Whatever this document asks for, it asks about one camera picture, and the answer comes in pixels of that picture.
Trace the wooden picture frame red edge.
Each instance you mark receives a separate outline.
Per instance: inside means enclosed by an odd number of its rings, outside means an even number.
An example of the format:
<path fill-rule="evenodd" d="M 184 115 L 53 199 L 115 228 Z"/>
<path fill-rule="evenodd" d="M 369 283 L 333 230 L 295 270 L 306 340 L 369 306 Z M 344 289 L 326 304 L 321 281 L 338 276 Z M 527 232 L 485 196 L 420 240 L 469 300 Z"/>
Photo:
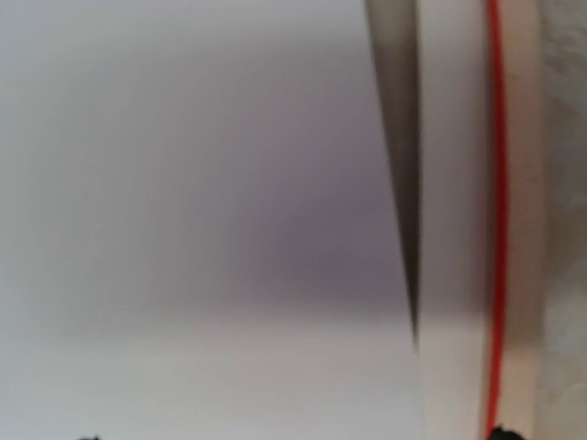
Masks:
<path fill-rule="evenodd" d="M 535 438 L 544 346 L 547 177 L 537 1 L 487 6 L 491 92 L 493 280 L 485 438 L 496 426 Z"/>

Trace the white photo mat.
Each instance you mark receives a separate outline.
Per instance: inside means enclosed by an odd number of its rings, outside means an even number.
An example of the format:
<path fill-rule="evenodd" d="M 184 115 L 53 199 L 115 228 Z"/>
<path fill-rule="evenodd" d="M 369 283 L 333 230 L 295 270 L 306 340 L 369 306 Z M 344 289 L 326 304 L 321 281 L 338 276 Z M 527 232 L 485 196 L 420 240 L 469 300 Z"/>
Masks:
<path fill-rule="evenodd" d="M 425 433 L 478 439 L 489 268 L 485 4 L 421 1 L 417 21 L 417 341 Z"/>

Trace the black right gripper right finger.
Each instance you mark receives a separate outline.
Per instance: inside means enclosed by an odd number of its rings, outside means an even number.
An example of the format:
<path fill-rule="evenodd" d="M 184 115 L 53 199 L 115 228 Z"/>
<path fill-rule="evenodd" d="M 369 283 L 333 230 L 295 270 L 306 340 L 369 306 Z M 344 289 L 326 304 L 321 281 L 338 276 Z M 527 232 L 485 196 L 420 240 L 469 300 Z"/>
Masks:
<path fill-rule="evenodd" d="M 488 436 L 488 440 L 526 440 L 521 434 L 513 430 L 506 430 L 502 426 L 496 426 Z"/>

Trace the red and black photo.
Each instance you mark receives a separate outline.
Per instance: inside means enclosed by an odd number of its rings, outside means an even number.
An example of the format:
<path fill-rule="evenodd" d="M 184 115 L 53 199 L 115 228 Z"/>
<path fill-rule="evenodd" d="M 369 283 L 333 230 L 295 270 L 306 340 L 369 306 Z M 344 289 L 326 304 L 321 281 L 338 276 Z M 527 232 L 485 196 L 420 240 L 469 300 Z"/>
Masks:
<path fill-rule="evenodd" d="M 419 439 L 361 1 L 1 4 L 1 436 Z"/>

